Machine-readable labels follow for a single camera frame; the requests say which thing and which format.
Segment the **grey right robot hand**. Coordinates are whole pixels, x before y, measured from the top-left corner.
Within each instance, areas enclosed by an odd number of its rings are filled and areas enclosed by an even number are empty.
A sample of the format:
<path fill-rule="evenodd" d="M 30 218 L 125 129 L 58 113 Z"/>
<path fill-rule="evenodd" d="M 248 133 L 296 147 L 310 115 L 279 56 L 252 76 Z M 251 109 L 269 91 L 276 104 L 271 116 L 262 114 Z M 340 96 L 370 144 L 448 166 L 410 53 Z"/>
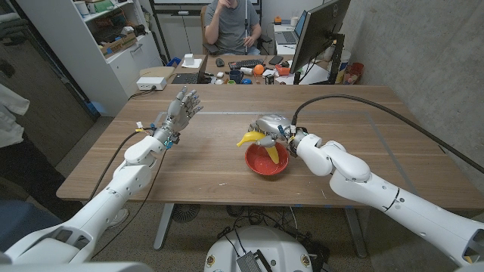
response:
<path fill-rule="evenodd" d="M 299 142 L 307 135 L 307 130 L 296 127 L 291 121 L 278 114 L 264 115 L 250 124 L 249 131 L 257 131 L 264 134 L 256 145 L 261 147 L 273 147 L 276 140 L 285 141 L 289 151 L 296 155 Z"/>

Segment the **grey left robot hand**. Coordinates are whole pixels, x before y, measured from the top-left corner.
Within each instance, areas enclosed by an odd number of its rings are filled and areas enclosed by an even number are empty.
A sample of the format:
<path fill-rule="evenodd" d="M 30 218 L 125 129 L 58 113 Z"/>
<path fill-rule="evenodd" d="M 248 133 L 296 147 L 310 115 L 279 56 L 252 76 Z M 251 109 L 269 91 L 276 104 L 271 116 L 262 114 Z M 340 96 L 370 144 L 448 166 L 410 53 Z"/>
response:
<path fill-rule="evenodd" d="M 156 129 L 153 137 L 169 149 L 173 144 L 178 143 L 178 136 L 189 123 L 190 119 L 203 109 L 200 106 L 200 99 L 196 90 L 187 93 L 188 87 L 184 86 L 170 103 L 166 118 L 161 126 Z"/>

